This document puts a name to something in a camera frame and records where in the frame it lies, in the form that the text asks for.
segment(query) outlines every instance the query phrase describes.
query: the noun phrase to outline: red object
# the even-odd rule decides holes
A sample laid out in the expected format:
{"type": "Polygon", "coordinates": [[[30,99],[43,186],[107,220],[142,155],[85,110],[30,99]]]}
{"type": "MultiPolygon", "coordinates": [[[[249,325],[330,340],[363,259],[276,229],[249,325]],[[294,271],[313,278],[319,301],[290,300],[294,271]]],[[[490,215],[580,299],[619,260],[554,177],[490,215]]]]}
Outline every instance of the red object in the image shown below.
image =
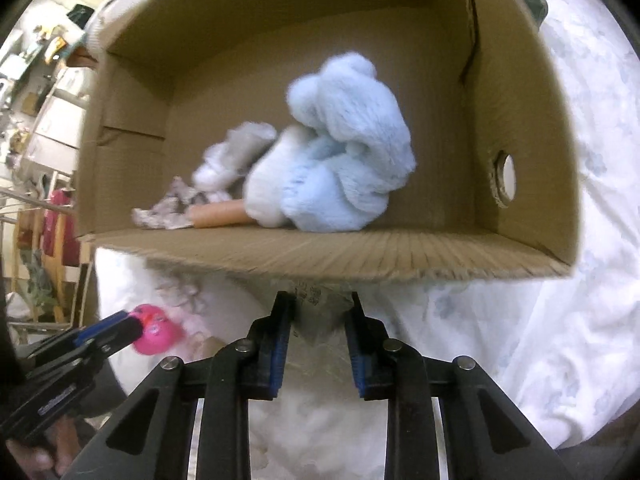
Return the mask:
{"type": "Polygon", "coordinates": [[[142,304],[129,315],[142,323],[142,336],[133,343],[139,354],[164,353],[184,337],[182,327],[171,321],[159,306],[142,304]]]}
{"type": "MultiPolygon", "coordinates": [[[[57,189],[51,193],[51,203],[55,205],[68,205],[71,203],[71,197],[67,196],[63,190],[57,189]]],[[[53,246],[56,239],[56,222],[60,214],[62,213],[47,210],[44,215],[43,249],[47,256],[53,256],[53,246]]],[[[74,236],[73,215],[66,215],[62,264],[69,267],[77,267],[80,265],[80,242],[76,240],[74,236]]]]}

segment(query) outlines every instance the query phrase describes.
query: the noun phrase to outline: black triangular cutout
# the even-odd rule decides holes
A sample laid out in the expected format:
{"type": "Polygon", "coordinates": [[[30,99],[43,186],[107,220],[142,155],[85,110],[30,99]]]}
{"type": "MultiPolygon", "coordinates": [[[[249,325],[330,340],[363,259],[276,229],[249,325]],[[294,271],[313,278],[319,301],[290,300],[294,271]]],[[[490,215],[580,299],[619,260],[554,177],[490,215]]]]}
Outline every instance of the black triangular cutout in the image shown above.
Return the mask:
{"type": "Polygon", "coordinates": [[[142,450],[145,449],[146,434],[156,410],[159,394],[156,389],[149,390],[145,394],[107,438],[108,447],[130,455],[142,453],[142,450]]]}
{"type": "Polygon", "coordinates": [[[494,453],[502,455],[530,444],[487,391],[479,390],[478,398],[494,453]]]}

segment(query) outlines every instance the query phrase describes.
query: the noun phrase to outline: finger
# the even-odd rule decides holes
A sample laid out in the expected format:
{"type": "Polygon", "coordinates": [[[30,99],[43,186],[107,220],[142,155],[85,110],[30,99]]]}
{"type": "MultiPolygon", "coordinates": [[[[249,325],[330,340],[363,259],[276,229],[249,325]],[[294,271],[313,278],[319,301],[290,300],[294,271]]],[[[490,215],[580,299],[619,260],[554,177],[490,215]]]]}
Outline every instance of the finger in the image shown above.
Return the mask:
{"type": "Polygon", "coordinates": [[[8,440],[6,446],[20,468],[28,475],[53,467],[51,455],[40,447],[26,447],[15,440],[8,440]]]}
{"type": "Polygon", "coordinates": [[[63,416],[55,423],[56,427],[56,473],[63,475],[80,453],[78,432],[72,418],[63,416]]]}

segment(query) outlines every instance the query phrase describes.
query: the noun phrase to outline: bed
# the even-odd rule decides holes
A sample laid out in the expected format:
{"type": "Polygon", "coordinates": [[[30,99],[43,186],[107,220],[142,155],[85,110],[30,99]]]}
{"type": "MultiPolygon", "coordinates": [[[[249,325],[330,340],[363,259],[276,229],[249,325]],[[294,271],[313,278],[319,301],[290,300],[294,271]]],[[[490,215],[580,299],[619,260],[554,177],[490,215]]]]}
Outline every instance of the bed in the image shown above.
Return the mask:
{"type": "MultiPolygon", "coordinates": [[[[564,88],[578,147],[582,247],[572,278],[358,288],[370,316],[422,354],[473,356],[553,447],[594,435],[640,398],[640,61],[600,0],[547,0],[540,34],[564,88]]],[[[100,312],[166,306],[193,337],[172,351],[201,357],[230,342],[280,288],[98,250],[100,312]]],[[[289,347],[284,387],[252,402],[256,479],[381,479],[386,406],[357,398],[344,336],[332,330],[345,291],[315,288],[289,347]],[[340,442],[339,449],[335,442],[340,442]]],[[[111,363],[127,392],[162,356],[125,349],[111,363]]]]}

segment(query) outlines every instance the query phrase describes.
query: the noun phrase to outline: round hole in cardboard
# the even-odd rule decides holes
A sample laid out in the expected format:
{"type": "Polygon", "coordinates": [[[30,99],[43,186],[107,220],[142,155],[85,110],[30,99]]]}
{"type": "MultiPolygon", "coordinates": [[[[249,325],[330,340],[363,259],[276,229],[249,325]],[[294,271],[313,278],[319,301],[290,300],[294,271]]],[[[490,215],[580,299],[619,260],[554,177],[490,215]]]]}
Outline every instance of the round hole in cardboard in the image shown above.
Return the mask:
{"type": "Polygon", "coordinates": [[[507,207],[516,197],[516,167],[509,153],[500,152],[495,159],[495,187],[498,202],[507,207]]]}

